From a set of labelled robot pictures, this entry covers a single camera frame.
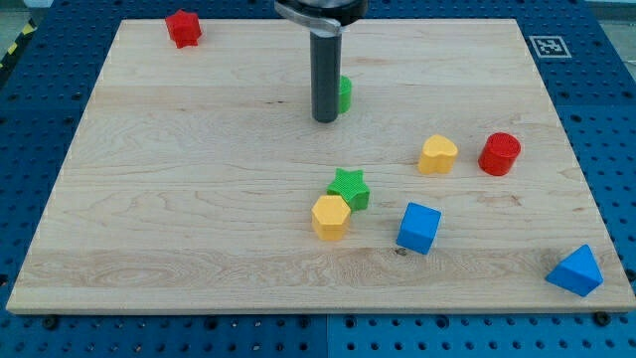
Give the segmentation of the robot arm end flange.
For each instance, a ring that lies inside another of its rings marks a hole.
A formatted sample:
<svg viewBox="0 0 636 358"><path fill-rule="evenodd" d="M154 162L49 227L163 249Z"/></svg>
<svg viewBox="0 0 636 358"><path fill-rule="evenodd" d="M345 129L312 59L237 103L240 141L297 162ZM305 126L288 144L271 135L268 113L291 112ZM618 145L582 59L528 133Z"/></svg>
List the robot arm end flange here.
<svg viewBox="0 0 636 358"><path fill-rule="evenodd" d="M275 0L282 18L322 37L339 36L343 29L363 19L368 0Z"/></svg>

